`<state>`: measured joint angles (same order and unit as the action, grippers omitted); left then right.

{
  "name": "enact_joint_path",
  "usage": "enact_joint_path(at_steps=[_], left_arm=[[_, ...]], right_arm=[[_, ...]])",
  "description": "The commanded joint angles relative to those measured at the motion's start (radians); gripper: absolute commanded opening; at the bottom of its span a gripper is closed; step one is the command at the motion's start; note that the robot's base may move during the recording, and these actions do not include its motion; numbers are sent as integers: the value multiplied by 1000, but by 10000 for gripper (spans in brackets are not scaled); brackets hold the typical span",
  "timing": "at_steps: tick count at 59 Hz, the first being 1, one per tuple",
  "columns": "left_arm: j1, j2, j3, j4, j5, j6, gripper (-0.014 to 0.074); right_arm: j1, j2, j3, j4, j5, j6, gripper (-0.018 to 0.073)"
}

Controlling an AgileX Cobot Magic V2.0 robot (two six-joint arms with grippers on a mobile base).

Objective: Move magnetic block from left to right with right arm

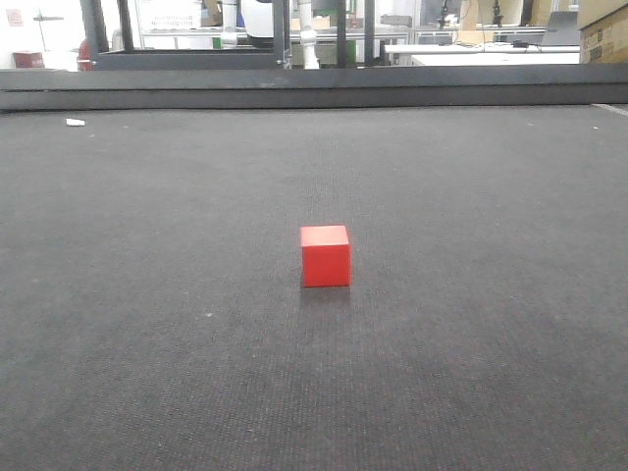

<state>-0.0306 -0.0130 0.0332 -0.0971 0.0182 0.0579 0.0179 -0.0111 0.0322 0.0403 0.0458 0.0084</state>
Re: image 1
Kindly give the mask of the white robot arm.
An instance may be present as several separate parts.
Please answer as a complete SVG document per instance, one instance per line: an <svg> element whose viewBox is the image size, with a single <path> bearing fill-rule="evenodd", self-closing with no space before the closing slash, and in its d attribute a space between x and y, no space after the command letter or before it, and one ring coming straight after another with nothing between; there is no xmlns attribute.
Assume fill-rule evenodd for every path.
<svg viewBox="0 0 628 471"><path fill-rule="evenodd" d="M303 53L305 70L318 70L319 59L316 55L317 33L313 26L313 9L311 0L297 0L299 15L299 37Z"/></svg>

